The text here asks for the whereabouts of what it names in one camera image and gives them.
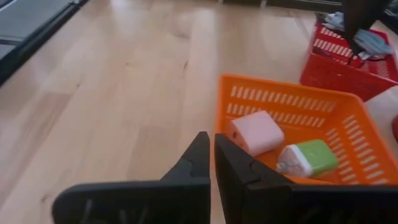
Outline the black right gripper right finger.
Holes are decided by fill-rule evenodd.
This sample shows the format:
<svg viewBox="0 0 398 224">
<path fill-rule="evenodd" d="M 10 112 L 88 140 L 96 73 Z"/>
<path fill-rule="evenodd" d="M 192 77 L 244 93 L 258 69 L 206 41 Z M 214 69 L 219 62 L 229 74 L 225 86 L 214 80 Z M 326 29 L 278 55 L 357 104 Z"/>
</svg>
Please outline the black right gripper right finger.
<svg viewBox="0 0 398 224">
<path fill-rule="evenodd" d="M 296 184 L 223 134 L 214 149 L 226 224 L 398 224 L 398 186 Z"/>
</svg>

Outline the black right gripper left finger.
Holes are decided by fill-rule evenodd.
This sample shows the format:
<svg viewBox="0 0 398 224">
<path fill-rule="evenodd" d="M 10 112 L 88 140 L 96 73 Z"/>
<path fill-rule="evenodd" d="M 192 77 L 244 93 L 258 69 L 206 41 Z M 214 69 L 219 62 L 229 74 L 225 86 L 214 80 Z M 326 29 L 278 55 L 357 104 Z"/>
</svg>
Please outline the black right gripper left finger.
<svg viewBox="0 0 398 224">
<path fill-rule="evenodd" d="M 210 224 L 210 139 L 197 134 L 159 180 L 78 184 L 52 204 L 54 224 Z"/>
</svg>

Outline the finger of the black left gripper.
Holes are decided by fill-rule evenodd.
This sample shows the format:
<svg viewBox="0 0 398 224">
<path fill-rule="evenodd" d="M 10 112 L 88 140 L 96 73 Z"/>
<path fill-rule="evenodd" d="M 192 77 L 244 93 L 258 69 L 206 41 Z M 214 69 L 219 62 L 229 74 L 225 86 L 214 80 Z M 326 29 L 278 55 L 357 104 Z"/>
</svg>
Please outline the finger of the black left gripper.
<svg viewBox="0 0 398 224">
<path fill-rule="evenodd" d="M 342 0 L 345 31 L 343 37 L 354 53 L 362 49 L 354 41 L 360 29 L 368 30 L 390 5 L 391 0 Z"/>
</svg>

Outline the green charger plug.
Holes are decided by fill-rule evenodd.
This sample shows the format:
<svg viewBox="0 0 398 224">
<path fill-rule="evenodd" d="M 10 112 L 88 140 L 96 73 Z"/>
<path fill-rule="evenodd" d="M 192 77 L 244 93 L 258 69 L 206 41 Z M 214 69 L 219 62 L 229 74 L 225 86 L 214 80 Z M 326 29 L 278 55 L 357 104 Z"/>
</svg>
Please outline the green charger plug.
<svg viewBox="0 0 398 224">
<path fill-rule="evenodd" d="M 320 139 L 285 146 L 276 163 L 277 172 L 301 178 L 318 177 L 337 167 L 337 157 Z"/>
</svg>

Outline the pink charger plug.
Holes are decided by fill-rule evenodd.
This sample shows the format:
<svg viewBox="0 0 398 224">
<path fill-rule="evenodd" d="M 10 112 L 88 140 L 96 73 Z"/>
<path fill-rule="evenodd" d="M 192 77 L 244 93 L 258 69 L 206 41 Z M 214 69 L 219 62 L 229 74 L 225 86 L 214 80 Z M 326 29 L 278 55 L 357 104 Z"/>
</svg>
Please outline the pink charger plug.
<svg viewBox="0 0 398 224">
<path fill-rule="evenodd" d="M 282 129 L 265 111 L 231 120 L 226 135 L 251 156 L 273 151 L 285 139 Z"/>
</svg>

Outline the red plastic basket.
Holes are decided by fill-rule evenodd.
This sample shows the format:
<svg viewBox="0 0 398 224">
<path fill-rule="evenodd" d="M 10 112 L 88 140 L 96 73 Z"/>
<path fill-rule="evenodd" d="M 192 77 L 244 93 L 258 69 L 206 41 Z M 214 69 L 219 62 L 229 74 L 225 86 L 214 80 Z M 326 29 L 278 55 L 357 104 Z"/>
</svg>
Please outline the red plastic basket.
<svg viewBox="0 0 398 224">
<path fill-rule="evenodd" d="M 345 39 L 316 23 L 300 83 L 352 93 L 368 101 L 398 85 L 396 54 L 361 60 Z"/>
</svg>

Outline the orange plastic basket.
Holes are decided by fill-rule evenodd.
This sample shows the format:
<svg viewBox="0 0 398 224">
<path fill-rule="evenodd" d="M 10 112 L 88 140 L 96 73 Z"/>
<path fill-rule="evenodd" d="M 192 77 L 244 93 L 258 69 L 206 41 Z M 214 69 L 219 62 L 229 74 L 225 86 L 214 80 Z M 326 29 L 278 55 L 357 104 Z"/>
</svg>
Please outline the orange plastic basket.
<svg viewBox="0 0 398 224">
<path fill-rule="evenodd" d="M 218 88 L 215 133 L 229 122 L 266 111 L 285 134 L 283 145 L 323 140 L 339 160 L 321 178 L 332 184 L 398 185 L 398 162 L 356 95 L 224 74 Z"/>
</svg>

